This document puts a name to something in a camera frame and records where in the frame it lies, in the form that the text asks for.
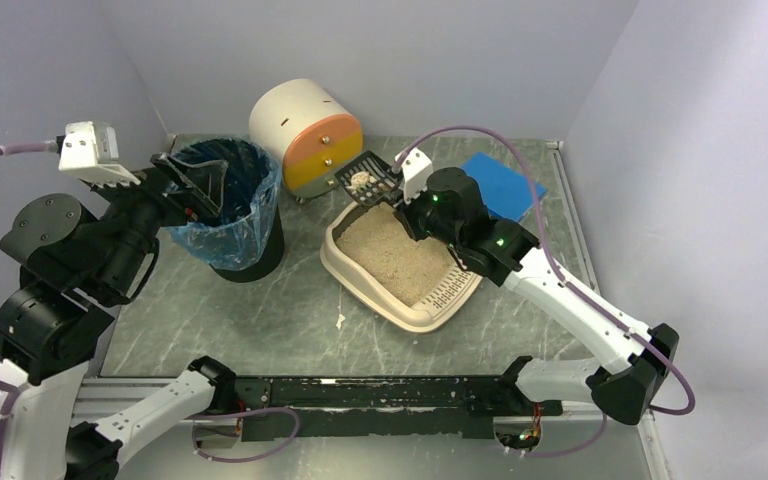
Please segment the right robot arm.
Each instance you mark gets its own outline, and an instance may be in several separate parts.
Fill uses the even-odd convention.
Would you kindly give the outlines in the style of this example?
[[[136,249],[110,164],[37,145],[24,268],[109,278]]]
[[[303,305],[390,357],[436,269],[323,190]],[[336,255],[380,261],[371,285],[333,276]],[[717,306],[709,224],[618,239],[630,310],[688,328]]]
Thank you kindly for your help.
[[[460,168],[432,173],[414,199],[394,209],[412,239],[441,242],[463,270],[533,303],[590,352],[584,360],[514,361],[502,379],[520,397],[591,403],[625,425],[652,409],[679,344],[675,329],[622,315],[561,268],[527,229],[491,216],[477,182]]]

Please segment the black litter scoop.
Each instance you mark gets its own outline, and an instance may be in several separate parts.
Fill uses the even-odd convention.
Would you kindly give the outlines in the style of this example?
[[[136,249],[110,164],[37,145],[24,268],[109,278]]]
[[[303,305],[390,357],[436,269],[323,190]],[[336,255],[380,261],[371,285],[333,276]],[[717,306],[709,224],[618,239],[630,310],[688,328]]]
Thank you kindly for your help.
[[[403,201],[402,177],[391,170],[389,163],[370,150],[338,168],[334,180],[363,208],[379,204],[396,207]]]

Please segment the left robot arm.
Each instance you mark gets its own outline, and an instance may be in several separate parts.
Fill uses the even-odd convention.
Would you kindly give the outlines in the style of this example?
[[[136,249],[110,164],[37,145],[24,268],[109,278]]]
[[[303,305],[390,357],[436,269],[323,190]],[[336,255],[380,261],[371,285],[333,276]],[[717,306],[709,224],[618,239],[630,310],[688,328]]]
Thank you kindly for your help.
[[[72,196],[45,195],[1,239],[20,287],[0,307],[0,479],[112,479],[179,422],[239,410],[234,372],[205,356],[123,411],[72,420],[111,309],[133,302],[157,264],[158,232],[216,218],[227,168],[156,154],[131,172],[113,154],[60,154],[60,171],[108,206],[95,216]]]

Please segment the black bin with blue bag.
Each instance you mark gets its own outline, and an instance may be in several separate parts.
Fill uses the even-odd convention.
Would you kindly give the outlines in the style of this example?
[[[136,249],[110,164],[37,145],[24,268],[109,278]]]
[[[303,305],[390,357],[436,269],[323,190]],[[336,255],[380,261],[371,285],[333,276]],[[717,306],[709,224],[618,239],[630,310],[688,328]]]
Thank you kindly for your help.
[[[254,282],[275,270],[285,252],[279,162],[241,137],[198,140],[171,157],[193,166],[227,163],[219,217],[168,227],[171,240],[230,282]]]

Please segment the litter clump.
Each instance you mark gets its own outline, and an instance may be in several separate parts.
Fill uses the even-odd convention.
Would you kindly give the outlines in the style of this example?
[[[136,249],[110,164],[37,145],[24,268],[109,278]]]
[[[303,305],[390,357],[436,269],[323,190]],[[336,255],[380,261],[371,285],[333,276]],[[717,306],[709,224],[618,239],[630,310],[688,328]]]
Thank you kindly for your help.
[[[349,187],[353,191],[364,189],[370,182],[371,175],[366,171],[353,174],[349,180]]]

